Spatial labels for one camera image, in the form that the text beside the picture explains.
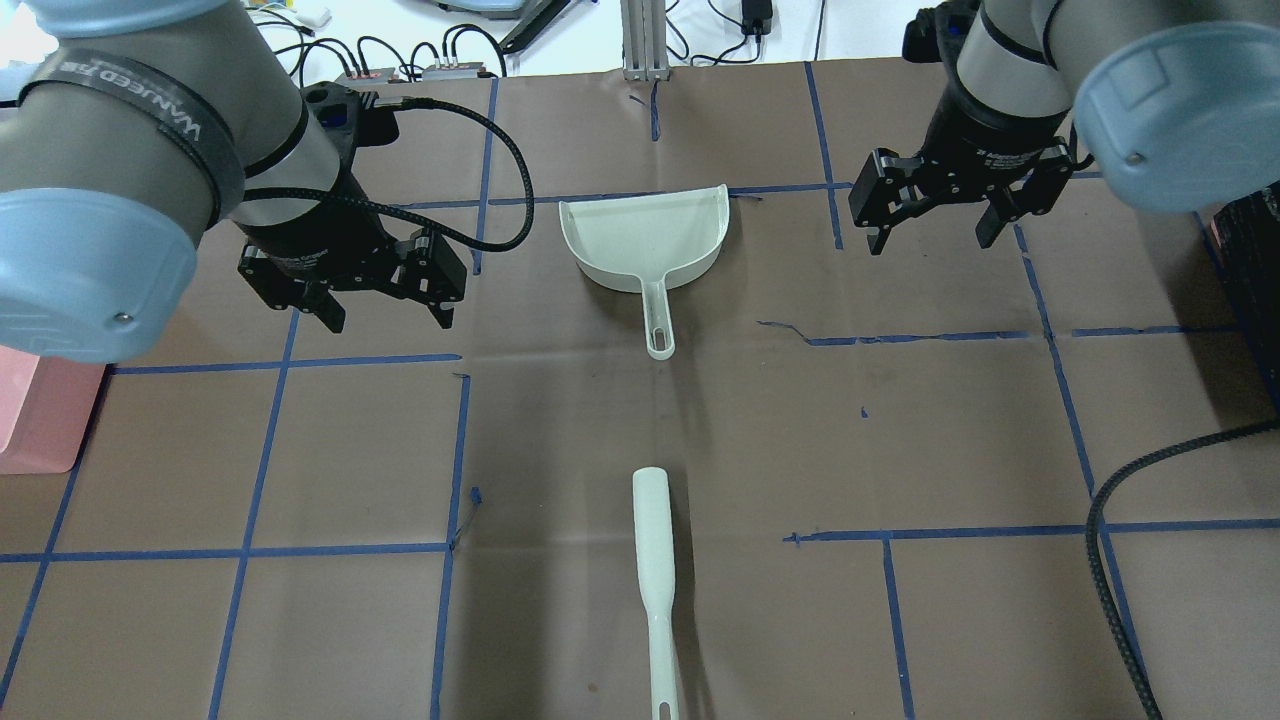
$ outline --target cable connector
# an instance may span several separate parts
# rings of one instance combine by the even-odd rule
[[[773,31],[773,0],[742,0],[742,35],[760,36]]]

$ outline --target dustpan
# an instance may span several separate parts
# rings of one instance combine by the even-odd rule
[[[728,231],[726,186],[616,200],[561,202],[564,241],[586,277],[639,292],[654,360],[676,351],[667,291],[705,273]]]

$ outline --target blue tape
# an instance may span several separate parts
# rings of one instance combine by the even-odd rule
[[[1057,375],[1057,388],[1062,396],[1062,407],[1066,410],[1066,419],[1071,427],[1071,439],[1075,442],[1075,454],[1080,461],[1080,473],[1084,475],[1084,486],[1089,491],[1089,497],[1094,495],[1093,464],[1089,461],[1089,451],[1084,445],[1084,432],[1080,429],[1080,419],[1075,411],[1075,402],[1071,400],[1071,387],[1066,382],[1066,370],[1062,368],[1062,355],[1057,348],[1057,338],[1053,334],[1053,325],[1048,318],[1048,307],[1044,305],[1044,293],[1041,291],[1039,281],[1036,278],[1036,266],[1032,264],[1030,250],[1027,246],[1027,236],[1023,234],[1021,224],[1014,224],[1014,236],[1018,238],[1018,249],[1023,252],[1023,266],[1027,269],[1027,282],[1036,295],[1036,307],[1039,310],[1041,324],[1044,327],[1044,341],[1048,343],[1050,355],[1053,357],[1053,374]],[[1124,580],[1120,577],[1120,566],[1116,564],[1115,551],[1111,547],[1111,536],[1106,528],[1101,528],[1102,553],[1111,568],[1111,584],[1116,596],[1116,605],[1120,610],[1120,621],[1129,634],[1134,655],[1142,662],[1142,647],[1138,643],[1138,633],[1133,625],[1133,615],[1129,612],[1129,601],[1124,593]]]
[[[275,428],[280,419],[280,405],[284,401],[284,386],[289,378],[289,360],[293,356],[293,341],[298,334],[298,316],[294,310],[289,318],[289,334],[284,338],[284,352],[280,356],[280,370],[275,380],[275,395],[271,398],[271,414],[266,421],[266,436],[262,439],[262,454],[259,457],[257,477],[253,480],[253,495],[250,500],[248,519],[244,521],[244,537],[241,541],[239,562],[236,566],[236,583],[232,587],[230,606],[227,610],[227,626],[223,629],[223,644],[218,653],[218,670],[214,675],[214,692],[209,700],[209,720],[216,720],[223,702],[223,685],[227,682],[227,664],[232,655],[232,642],[236,635],[236,621],[239,616],[239,602],[244,591],[244,574],[248,570],[250,548],[253,547],[253,530],[257,527],[257,511],[262,503],[262,488],[266,484],[266,469],[271,461],[271,447],[275,443]]]
[[[458,505],[462,495],[462,460],[467,445],[467,415],[471,409],[471,375],[462,377],[462,396],[458,400],[458,432],[453,445],[453,495],[449,498],[449,530],[453,538],[458,529]],[[479,491],[472,491],[472,501]],[[435,621],[435,662],[431,670],[431,720],[440,720],[440,693],[444,691],[444,642],[449,626],[449,596],[453,591],[453,548],[444,552],[444,571],[440,577],[440,609]]]
[[[1071,337],[1234,333],[1239,332],[1239,329],[1240,328],[1238,325],[1213,325],[1207,328],[1189,328],[1184,325],[1152,325],[1149,328],[1080,328],[1071,331]]]
[[[311,547],[255,547],[250,557],[344,557],[352,555],[424,555],[445,552],[444,542],[403,542],[380,544],[321,544]]]
[[[801,183],[801,184],[759,184],[759,186],[742,186],[728,188],[730,197],[742,196],[742,195],[768,195],[774,192],[814,192],[823,190],[841,190],[851,188],[854,183],[851,182],[836,182],[836,183]],[[589,195],[545,195],[541,197],[535,197],[534,202],[539,205],[545,205],[548,202],[580,202],[585,200],[617,200],[621,197],[645,197],[648,195],[660,195],[664,191],[646,190],[637,192],[594,192]],[[495,197],[489,200],[489,205],[524,205],[524,197]]]
[[[402,210],[447,210],[453,208],[479,208],[481,201],[479,200],[435,200],[431,202],[406,202],[397,204],[396,208]]]
[[[1084,525],[1014,525],[983,528],[908,528],[896,530],[824,530],[801,536],[791,533],[783,542],[858,542],[959,538],[1025,538],[1084,534]]]
[[[461,355],[439,352],[434,355],[384,355],[371,357],[324,357],[317,360],[289,360],[291,368],[342,368],[348,365],[404,365],[416,363],[456,363]]]
[[[151,365],[151,366],[114,366],[116,375],[173,375],[184,373],[236,373],[241,370],[278,370],[279,363],[214,363],[209,365]]]
[[[1075,455],[1080,462],[1080,473],[1084,474],[1084,487],[1093,497],[1093,465],[1089,462],[1089,452],[1084,447],[1084,433],[1080,430],[1080,420],[1075,413],[1075,401],[1071,400],[1071,388],[1066,383],[1066,370],[1062,368],[1062,355],[1057,348],[1057,337],[1053,334],[1053,325],[1048,319],[1048,307],[1044,305],[1044,292],[1041,291],[1039,281],[1036,278],[1036,266],[1032,265],[1030,251],[1027,249],[1027,236],[1023,227],[1014,224],[1014,236],[1018,238],[1018,247],[1023,251],[1023,266],[1027,270],[1027,282],[1036,295],[1036,309],[1039,311],[1041,325],[1044,329],[1044,341],[1048,342],[1048,352],[1053,359],[1053,374],[1057,377],[1057,389],[1062,396],[1062,407],[1066,410],[1066,420],[1071,427],[1071,439],[1075,442]]]
[[[906,639],[902,633],[902,609],[897,602],[897,575],[893,571],[893,546],[884,543],[884,591],[888,594],[888,620],[893,629],[893,655],[897,657],[897,683],[902,693],[902,716],[915,720],[915,700],[911,698],[911,671],[906,662]]]
[[[1156,523],[1107,523],[1107,532],[1115,533],[1187,533],[1210,530],[1280,530],[1280,518],[1251,518],[1242,520],[1181,520]]]
[[[773,320],[756,320],[758,325],[767,328],[786,328],[792,331],[806,345],[813,347],[833,347],[849,345],[893,345],[901,342],[920,342],[925,340],[938,340],[943,342],[974,342],[984,340],[1029,340],[1032,336],[1024,331],[993,331],[972,333],[940,333],[940,334],[883,334],[883,336],[856,336],[856,337],[809,337],[800,332],[800,328],[790,323]]]
[[[339,368],[344,365],[399,365],[404,363],[456,363],[461,355],[439,352],[430,355],[370,355],[365,357],[319,357],[289,360],[291,368]],[[236,373],[243,370],[279,370],[280,363],[220,363],[214,365],[154,365],[113,368],[116,375],[170,375],[186,373]]]
[[[809,82],[809,100],[813,102],[813,120],[818,127],[818,147],[822,150],[822,172],[827,179],[827,206],[831,210],[831,232],[836,237],[836,250],[845,249],[845,237],[840,229],[840,210],[836,205],[835,177],[831,172],[831,151],[827,147],[827,126],[822,120],[822,102],[818,100],[818,83],[813,78],[813,63],[804,64],[805,79]]]
[[[55,552],[54,562],[105,562],[113,560],[227,560],[239,557],[233,547],[209,550],[93,550],[82,552]]]
[[[494,122],[498,117],[498,78],[493,78],[489,82],[489,122]],[[476,240],[484,242],[484,231],[486,222],[485,209],[489,205],[489,176],[493,167],[493,133],[486,132],[484,135],[484,167],[480,170],[480,211],[476,214]],[[480,266],[484,265],[484,252],[472,249],[471,250],[471,274],[479,275]]]
[[[58,514],[54,515],[54,525],[49,529],[49,538],[45,541],[45,552],[36,570],[36,579],[31,584],[31,593],[27,594],[27,605],[22,611],[22,620],[18,623],[18,633],[9,648],[9,660],[5,662],[4,675],[0,676],[0,708],[4,707],[5,697],[9,694],[9,685],[13,683],[13,674],[18,669],[18,657],[22,655],[22,646],[27,641],[27,632],[31,629],[31,619],[36,614],[36,603],[40,601],[40,592],[45,587],[45,575],[49,574],[49,565],[52,562],[54,548],[58,547],[58,537],[63,532],[63,523],[67,520],[67,510],[72,503],[72,493],[76,492],[76,480],[79,479],[81,466],[84,462],[84,454],[88,451],[88,439],[93,434],[97,419],[102,414],[102,404],[106,401],[106,391],[111,384],[111,374],[102,377],[102,383],[97,388],[93,398],[93,407],[90,411],[88,425],[84,430],[84,439],[81,442],[76,455],[76,464],[67,475],[67,486],[63,488],[63,497],[58,502]]]
[[[653,91],[649,92],[649,138],[654,142],[662,137],[662,120],[658,119],[658,83],[653,81]]]

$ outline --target black cable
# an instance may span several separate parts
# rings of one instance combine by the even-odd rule
[[[289,18],[282,15],[280,13],[276,13],[275,10],[271,10],[270,8],[257,8],[257,9],[253,9],[251,12],[252,13],[262,13],[264,15],[271,15],[273,18],[276,18],[278,20],[280,20],[280,22],[283,22],[285,24],[296,27],[298,29],[298,33],[306,35],[307,37],[315,37],[316,31],[308,28],[307,26],[305,26],[302,23],[296,23],[296,22],[291,20]]]
[[[404,63],[404,56],[399,54],[399,50],[392,47],[390,42],[387,42],[385,40],[380,37],[374,37],[371,35],[361,35],[360,38],[356,40],[356,55],[360,55],[360,69],[364,70],[366,76],[369,74],[369,63],[365,60],[365,51],[361,49],[361,44],[364,44],[366,40],[370,42],[376,42],[383,47],[390,50],[392,55],[396,55],[396,61],[399,63],[399,67],[401,68],[407,67],[407,64]]]
[[[298,33],[298,44],[297,45],[291,45],[291,46],[288,46],[288,47],[285,47],[283,50],[273,50],[271,53],[274,53],[275,55],[279,55],[280,53],[287,53],[289,50],[301,50],[307,44],[307,36],[303,35],[303,32],[302,32],[303,27],[298,26],[298,24],[293,24],[293,23],[291,23],[288,20],[268,20],[265,23],[253,23],[253,24],[256,27],[270,27],[270,26],[292,27]],[[289,77],[293,77],[293,73],[298,72],[298,64],[300,63],[302,63],[302,53],[298,53],[297,59],[293,60],[293,69],[291,69],[289,73],[288,73]]]
[[[324,50],[333,53],[334,56],[338,58],[338,61],[342,63],[342,74],[344,74],[346,77],[352,76],[351,65],[347,64],[347,59],[342,56],[342,53],[339,53],[334,47],[330,47],[329,45],[321,45],[320,41],[317,40],[315,42],[308,42],[307,46],[302,49],[302,56],[298,58],[298,87],[302,87],[306,83],[307,55],[310,55],[311,51],[315,50],[316,47],[321,47]]]
[[[724,50],[723,53],[721,53],[719,55],[717,55],[714,58],[712,58],[710,55],[691,55],[689,58],[689,64],[692,65],[694,60],[709,60],[709,64],[707,64],[707,65],[699,65],[699,67],[707,68],[707,67],[712,67],[712,65],[750,65],[751,63],[754,63],[754,61],[756,61],[756,60],[760,59],[762,47],[760,47],[760,33],[759,32],[756,32],[754,35],[754,37],[755,37],[755,56],[754,58],[751,58],[750,60],[730,60],[727,58],[728,58],[730,54],[736,53],[737,50],[741,50],[746,45],[746,42],[749,40],[751,40],[751,37],[753,36],[742,37],[742,42],[739,42],[737,45],[735,45],[735,46]]]
[[[1098,551],[1098,527],[1102,523],[1102,507],[1107,503],[1111,493],[1120,487],[1120,483],[1134,473],[1149,468],[1161,460],[1169,460],[1170,457],[1176,457],[1193,450],[1201,450],[1213,445],[1272,430],[1280,430],[1280,419],[1202,436],[1178,445],[1171,445],[1148,455],[1143,455],[1142,457],[1116,470],[1115,474],[1107,479],[1107,482],[1102,483],[1102,487],[1098,488],[1098,492],[1093,496],[1093,503],[1089,505],[1089,516],[1084,523],[1084,547],[1089,557],[1089,573],[1093,575],[1093,587],[1098,591],[1098,601],[1102,603],[1102,614],[1106,615],[1107,625],[1111,628],[1111,637],[1116,641],[1116,647],[1120,650],[1120,657],[1124,660],[1125,669],[1129,670],[1129,679],[1133,682],[1134,689],[1138,691],[1138,700],[1142,702],[1142,708],[1147,712],[1148,720],[1161,720],[1162,715],[1160,714],[1160,707],[1156,705],[1156,696],[1151,692],[1151,682],[1147,678],[1147,673],[1142,669],[1142,665],[1138,664],[1138,656],[1133,650],[1133,643],[1129,641],[1128,633],[1125,633],[1124,623],[1120,620],[1120,611],[1111,594],[1111,585],[1107,584],[1107,575],[1102,569],[1102,553]]]
[[[818,61],[818,53],[822,50],[822,26],[827,22],[827,0],[822,0],[818,6],[818,38],[813,41],[813,61]]]
[[[316,40],[312,40],[311,42],[316,45],[325,45],[326,42],[332,42],[338,47],[342,47],[343,53],[347,54],[347,59],[351,60],[351,67],[360,69],[360,58],[357,58],[356,54],[351,51],[351,47],[348,47],[346,42],[338,40],[337,37],[319,37]]]
[[[671,45],[667,46],[667,53],[671,53],[672,56],[675,56],[677,60],[684,60],[687,63],[689,54],[692,53],[692,49],[689,46],[689,40],[685,38],[685,33],[680,32],[680,28],[676,27],[676,23],[671,22],[671,12],[676,9],[676,5],[680,5],[680,0],[676,0],[671,5],[667,5],[667,27],[669,27],[671,32],[676,33],[676,37],[680,38],[681,44],[684,44],[685,54],[681,55],[680,53],[676,53],[676,49],[672,47]]]
[[[484,36],[485,40],[489,41],[489,45],[493,46],[494,54],[498,55],[498,68],[502,70],[502,77],[507,77],[507,58],[502,53],[502,46],[498,45],[498,38],[489,35],[489,31],[471,23],[453,26],[449,29],[457,31],[453,33],[453,38],[449,41],[449,51],[448,51],[448,54],[452,55],[454,60],[458,59],[458,38],[468,32],[479,32],[480,35]]]
[[[298,69],[302,67],[302,53],[301,53],[301,50],[303,47],[306,47],[307,45],[310,45],[310,44],[308,42],[300,42],[297,45],[289,45],[288,47],[280,47],[279,50],[273,50],[271,51],[274,55],[283,55],[283,54],[285,54],[285,53],[288,53],[291,50],[300,50],[298,58],[296,60],[293,60],[293,68],[291,68],[289,72],[287,73],[289,77],[293,77],[293,73],[298,72]]]
[[[433,220],[425,215],[419,215],[417,213],[411,213],[402,208],[396,208],[394,205],[384,205],[381,202],[374,202],[372,200],[366,200],[364,197],[352,197],[348,195],[338,195],[334,192],[325,192],[323,190],[311,190],[306,187],[264,187],[259,190],[244,191],[244,201],[252,200],[271,200],[278,197],[291,197],[297,200],[315,200],[317,202],[334,202],[338,205],[347,205],[349,208],[356,208],[360,210],[366,210],[370,213],[378,213],[380,215],[387,215],[389,218],[396,218],[398,220],[404,220],[413,223],[416,225],[430,228],[439,232],[442,236],[453,240],[466,247],[472,250],[480,250],[484,252],[506,252],[513,250],[521,242],[529,237],[529,231],[534,227],[534,183],[529,177],[529,165],[525,164],[525,156],[520,152],[520,147],[516,146],[516,141],[511,138],[500,127],[494,124],[489,118],[470,110],[461,105],[454,105],[453,102],[445,102],[443,100],[435,100],[431,97],[404,97],[401,101],[401,109],[404,110],[444,110],[457,115],[462,115],[467,119],[475,120],[481,124],[485,129],[492,132],[494,137],[502,141],[511,151],[511,156],[516,160],[516,169],[520,172],[520,182],[525,190],[525,224],[521,225],[520,231],[515,237],[506,242],[492,243],[481,242],[470,237],[461,231],[456,231],[443,223]]]
[[[1076,154],[1076,150],[1079,150],[1079,146],[1080,146],[1080,136],[1075,132],[1075,123],[1073,122],[1071,123],[1071,135],[1070,135],[1070,140],[1068,140],[1066,149],[1068,149],[1069,154],[1071,155],[1071,172],[1074,172],[1074,173],[1084,170],[1089,165],[1093,164],[1093,152],[1089,152],[1088,155],[1085,155],[1084,159],[1080,160],[1079,163],[1075,161],[1075,154]]]
[[[413,72],[412,72],[413,68],[422,68],[422,65],[417,64],[417,51],[421,50],[421,49],[424,49],[424,47],[426,47],[428,50],[431,51],[431,56],[435,58],[435,64],[436,65],[440,64],[440,51],[436,50],[435,46],[431,45],[430,42],[419,42],[417,45],[413,46],[413,51],[408,54],[408,65],[410,65],[410,76],[408,76],[408,78],[410,79],[413,79]]]
[[[468,24],[471,23],[456,24],[444,29],[444,33],[440,36],[440,49],[444,50],[445,55],[449,53],[449,36],[453,35],[454,31],[462,29]]]

